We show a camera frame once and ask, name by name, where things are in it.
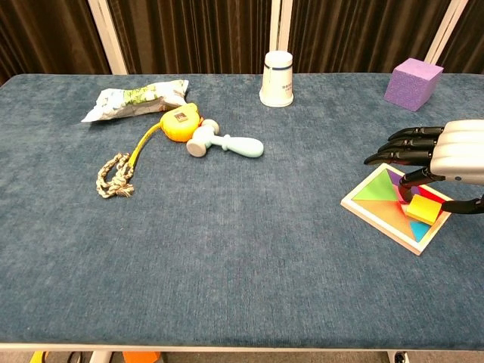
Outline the orange triangle tangram piece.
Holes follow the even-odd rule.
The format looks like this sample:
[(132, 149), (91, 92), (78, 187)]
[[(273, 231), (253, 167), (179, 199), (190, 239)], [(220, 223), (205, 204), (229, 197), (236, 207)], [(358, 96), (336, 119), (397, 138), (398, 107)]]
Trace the orange triangle tangram piece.
[(398, 201), (354, 200), (355, 212), (376, 229), (403, 244), (414, 244), (410, 222)]

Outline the blue triangle tangram piece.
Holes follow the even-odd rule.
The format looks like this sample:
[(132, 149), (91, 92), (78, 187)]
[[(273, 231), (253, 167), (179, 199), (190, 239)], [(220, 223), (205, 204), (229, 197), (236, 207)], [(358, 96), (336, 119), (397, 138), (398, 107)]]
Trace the blue triangle tangram piece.
[(425, 237), (427, 232), (430, 230), (430, 225), (423, 222), (410, 222), (412, 233), (414, 234), (414, 239), (416, 242), (420, 241)]

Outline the purple foam cube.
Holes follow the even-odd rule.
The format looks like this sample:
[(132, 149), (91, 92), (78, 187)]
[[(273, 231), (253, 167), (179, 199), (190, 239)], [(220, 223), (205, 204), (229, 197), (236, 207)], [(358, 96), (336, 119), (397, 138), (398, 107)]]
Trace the purple foam cube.
[(434, 93), (444, 68), (408, 58), (392, 72), (384, 100), (410, 111), (419, 110)]

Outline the white paper cup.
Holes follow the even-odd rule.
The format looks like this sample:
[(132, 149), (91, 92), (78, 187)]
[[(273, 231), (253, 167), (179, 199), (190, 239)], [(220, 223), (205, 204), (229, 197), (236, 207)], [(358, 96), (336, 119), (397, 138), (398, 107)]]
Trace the white paper cup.
[(293, 55), (270, 51), (265, 55), (260, 101), (268, 107), (286, 107), (293, 102)]

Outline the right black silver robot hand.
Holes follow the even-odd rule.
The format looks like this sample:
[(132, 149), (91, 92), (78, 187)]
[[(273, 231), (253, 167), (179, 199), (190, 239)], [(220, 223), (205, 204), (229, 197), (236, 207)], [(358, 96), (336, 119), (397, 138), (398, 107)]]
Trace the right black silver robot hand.
[(413, 197), (413, 187), (432, 182), (484, 185), (484, 119), (399, 130), (364, 161), (366, 165), (380, 163), (419, 168), (399, 180), (399, 193), (406, 202)]

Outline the green triangle tangram piece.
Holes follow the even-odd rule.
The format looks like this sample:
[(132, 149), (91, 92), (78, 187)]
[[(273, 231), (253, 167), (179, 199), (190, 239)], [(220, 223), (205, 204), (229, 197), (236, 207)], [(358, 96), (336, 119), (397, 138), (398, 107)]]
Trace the green triangle tangram piece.
[(399, 201), (388, 170), (374, 176), (353, 198), (353, 200)]

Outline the white wooden puzzle tray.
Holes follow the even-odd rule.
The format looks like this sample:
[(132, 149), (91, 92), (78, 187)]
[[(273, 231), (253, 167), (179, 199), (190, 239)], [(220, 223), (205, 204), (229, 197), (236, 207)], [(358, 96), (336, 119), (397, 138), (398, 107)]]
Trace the white wooden puzzle tray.
[(341, 205), (419, 256), (451, 215), (442, 209), (450, 197), (428, 185), (411, 188), (411, 202), (399, 193), (404, 175), (383, 163), (350, 191)]

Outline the orange object under table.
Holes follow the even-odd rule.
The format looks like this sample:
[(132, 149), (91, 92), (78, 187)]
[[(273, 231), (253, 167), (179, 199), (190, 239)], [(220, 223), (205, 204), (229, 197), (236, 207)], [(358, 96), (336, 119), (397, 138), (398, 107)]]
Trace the orange object under table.
[(160, 359), (160, 357), (160, 352), (123, 352), (123, 358), (125, 363), (156, 363)]

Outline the yellow wooden block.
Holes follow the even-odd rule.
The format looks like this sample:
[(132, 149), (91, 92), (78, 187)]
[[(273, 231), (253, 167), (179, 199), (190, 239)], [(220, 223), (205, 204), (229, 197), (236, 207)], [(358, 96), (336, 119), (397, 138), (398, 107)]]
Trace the yellow wooden block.
[(415, 194), (405, 210), (405, 215), (419, 222), (432, 225), (438, 218), (442, 204)]

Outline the yellow tape measure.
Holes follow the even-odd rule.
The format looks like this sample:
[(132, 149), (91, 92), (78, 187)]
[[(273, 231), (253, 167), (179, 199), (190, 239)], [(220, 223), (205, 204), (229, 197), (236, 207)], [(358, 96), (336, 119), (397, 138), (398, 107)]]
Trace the yellow tape measure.
[(143, 146), (156, 131), (162, 131), (171, 141), (186, 142), (201, 125), (201, 120), (202, 117), (200, 116), (198, 106), (195, 103), (185, 104), (164, 113), (160, 118), (160, 121), (150, 127), (138, 142), (138, 145), (129, 158), (129, 166), (132, 168), (135, 167)]

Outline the blue table cloth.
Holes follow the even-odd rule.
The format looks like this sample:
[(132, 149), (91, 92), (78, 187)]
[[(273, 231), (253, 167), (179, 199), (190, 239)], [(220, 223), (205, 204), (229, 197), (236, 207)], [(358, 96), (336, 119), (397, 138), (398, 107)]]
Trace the blue table cloth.
[(484, 350), (484, 216), (415, 256), (341, 207), (392, 133), (484, 117), (484, 75), (445, 74), (412, 113), (389, 77), (297, 74), (289, 107), (254, 75), (189, 76), (187, 99), (247, 159), (157, 133), (130, 198), (101, 166), (156, 114), (83, 122), (101, 90), (158, 75), (22, 74), (0, 86), (0, 343)]

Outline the red tangram piece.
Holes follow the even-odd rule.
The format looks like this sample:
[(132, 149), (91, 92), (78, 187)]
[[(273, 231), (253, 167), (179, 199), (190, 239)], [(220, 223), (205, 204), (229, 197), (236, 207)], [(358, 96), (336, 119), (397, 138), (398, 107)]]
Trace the red tangram piece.
[(417, 199), (417, 215), (422, 222), (428, 225), (433, 224), (442, 211), (442, 204), (445, 201), (431, 191), (419, 187), (420, 195)]

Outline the brown curtain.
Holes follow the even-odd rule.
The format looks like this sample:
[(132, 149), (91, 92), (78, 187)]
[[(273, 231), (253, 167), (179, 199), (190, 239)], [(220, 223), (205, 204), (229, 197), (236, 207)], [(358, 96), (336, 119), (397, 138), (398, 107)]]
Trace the brown curtain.
[[(293, 0), (298, 73), (388, 73), (424, 59), (451, 0)], [(129, 73), (261, 73), (271, 0), (107, 0)], [(437, 61), (484, 74), (484, 0)], [(108, 74), (88, 0), (0, 0), (0, 85), (21, 73)]]

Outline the purple tangram piece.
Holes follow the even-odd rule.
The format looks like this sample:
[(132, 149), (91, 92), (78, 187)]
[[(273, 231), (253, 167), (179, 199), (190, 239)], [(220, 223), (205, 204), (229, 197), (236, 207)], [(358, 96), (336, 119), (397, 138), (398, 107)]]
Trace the purple tangram piece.
[[(388, 175), (390, 177), (390, 180), (392, 182), (392, 185), (393, 185), (394, 189), (396, 190), (397, 196), (398, 197), (401, 197), (402, 195), (399, 192), (399, 181), (400, 181), (402, 175), (400, 175), (400, 174), (398, 174), (396, 172), (393, 172), (390, 169), (387, 169), (386, 171), (387, 171), (387, 173), (388, 173)], [(411, 194), (412, 195), (415, 195), (415, 194), (420, 195), (420, 189), (419, 189), (419, 187), (418, 186), (412, 186), (411, 187)]]

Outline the white green snack bag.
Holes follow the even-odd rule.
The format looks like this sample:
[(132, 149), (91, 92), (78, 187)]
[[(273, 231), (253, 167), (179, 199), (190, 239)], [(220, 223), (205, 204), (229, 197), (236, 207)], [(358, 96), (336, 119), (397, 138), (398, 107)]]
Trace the white green snack bag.
[(95, 106), (81, 120), (93, 123), (173, 110), (185, 105), (189, 81), (177, 79), (155, 82), (134, 89), (107, 88), (99, 94)]

